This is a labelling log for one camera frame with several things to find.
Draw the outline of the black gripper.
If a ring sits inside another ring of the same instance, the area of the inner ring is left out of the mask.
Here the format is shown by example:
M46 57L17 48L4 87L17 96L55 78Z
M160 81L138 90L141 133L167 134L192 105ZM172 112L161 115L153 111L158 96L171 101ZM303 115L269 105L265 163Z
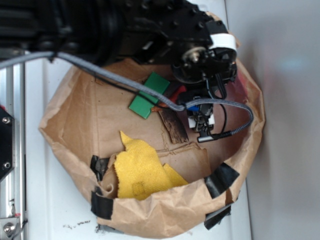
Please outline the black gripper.
M236 57L236 50L227 47L208 49L197 46L175 51L171 57L171 69L183 85L177 87L168 99L176 103L182 93L182 99L212 98L217 90L222 90L224 98L225 84L236 77Z

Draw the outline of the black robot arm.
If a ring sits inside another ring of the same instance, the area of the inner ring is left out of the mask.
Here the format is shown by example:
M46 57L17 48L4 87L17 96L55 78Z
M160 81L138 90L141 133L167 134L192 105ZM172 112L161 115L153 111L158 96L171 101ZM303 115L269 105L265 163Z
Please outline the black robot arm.
M186 0L3 0L0 66L63 53L99 67L125 58L170 65L189 90L224 90L237 74L234 37Z

